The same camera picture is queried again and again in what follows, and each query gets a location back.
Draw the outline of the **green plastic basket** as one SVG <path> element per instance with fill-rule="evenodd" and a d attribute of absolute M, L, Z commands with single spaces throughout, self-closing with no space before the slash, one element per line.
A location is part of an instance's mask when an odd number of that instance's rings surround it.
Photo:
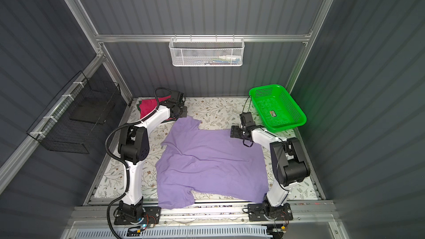
<path fill-rule="evenodd" d="M 254 87 L 249 95 L 263 125 L 273 133 L 294 129 L 307 122 L 302 109 L 281 85 Z"/>

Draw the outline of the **purple t shirt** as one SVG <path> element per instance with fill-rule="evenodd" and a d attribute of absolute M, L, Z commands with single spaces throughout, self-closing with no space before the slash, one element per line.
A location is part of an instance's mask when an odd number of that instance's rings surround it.
<path fill-rule="evenodd" d="M 179 119 L 162 143 L 166 149 L 156 163 L 159 207 L 190 206 L 194 191 L 261 203 L 269 190 L 262 147 L 247 147 L 228 129 L 200 129 L 200 124 L 192 117 Z"/>

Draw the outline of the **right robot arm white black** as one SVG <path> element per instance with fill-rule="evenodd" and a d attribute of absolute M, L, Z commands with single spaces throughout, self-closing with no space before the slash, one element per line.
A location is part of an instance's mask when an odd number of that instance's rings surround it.
<path fill-rule="evenodd" d="M 263 205 L 269 208 L 282 206 L 292 190 L 310 176 L 311 169 L 299 139 L 281 138 L 257 125 L 250 112 L 240 114 L 240 124 L 231 127 L 230 137 L 241 139 L 246 147 L 256 143 L 270 151 L 274 181 L 263 200 Z"/>

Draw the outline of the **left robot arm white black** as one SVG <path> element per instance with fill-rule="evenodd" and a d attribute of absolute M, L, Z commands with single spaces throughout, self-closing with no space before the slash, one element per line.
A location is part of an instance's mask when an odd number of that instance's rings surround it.
<path fill-rule="evenodd" d="M 183 99 L 167 98 L 157 101 L 157 105 L 146 116 L 120 129 L 118 144 L 119 161 L 123 162 L 126 170 L 126 188 L 121 201 L 127 205 L 137 205 L 142 199 L 141 177 L 143 164 L 149 155 L 150 134 L 163 122 L 176 120 L 184 114 Z"/>

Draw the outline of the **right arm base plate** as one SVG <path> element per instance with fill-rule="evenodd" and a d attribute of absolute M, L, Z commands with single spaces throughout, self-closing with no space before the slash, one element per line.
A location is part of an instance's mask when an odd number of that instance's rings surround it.
<path fill-rule="evenodd" d="M 251 222 L 259 221 L 285 221 L 293 220 L 289 203 L 272 207 L 266 204 L 248 204 L 246 210 Z"/>

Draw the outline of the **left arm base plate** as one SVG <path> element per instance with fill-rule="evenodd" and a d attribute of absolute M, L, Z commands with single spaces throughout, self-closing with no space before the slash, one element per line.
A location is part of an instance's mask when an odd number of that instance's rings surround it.
<path fill-rule="evenodd" d="M 113 213 L 114 225 L 156 225 L 159 224 L 161 210 L 157 206 L 119 206 Z"/>

